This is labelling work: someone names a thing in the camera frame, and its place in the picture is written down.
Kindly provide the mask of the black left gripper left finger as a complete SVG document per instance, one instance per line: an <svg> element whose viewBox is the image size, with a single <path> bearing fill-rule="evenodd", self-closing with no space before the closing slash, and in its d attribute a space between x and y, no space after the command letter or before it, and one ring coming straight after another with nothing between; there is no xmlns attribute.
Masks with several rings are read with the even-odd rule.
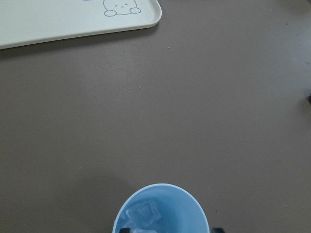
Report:
<svg viewBox="0 0 311 233"><path fill-rule="evenodd" d="M135 233L135 228L121 228L120 233Z"/></svg>

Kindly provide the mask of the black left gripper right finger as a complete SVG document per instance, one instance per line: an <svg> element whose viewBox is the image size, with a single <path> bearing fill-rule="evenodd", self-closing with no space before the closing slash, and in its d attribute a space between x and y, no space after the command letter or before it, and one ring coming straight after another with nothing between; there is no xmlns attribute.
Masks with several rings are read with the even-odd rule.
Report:
<svg viewBox="0 0 311 233"><path fill-rule="evenodd" d="M211 229L211 233L224 233L223 228L216 227Z"/></svg>

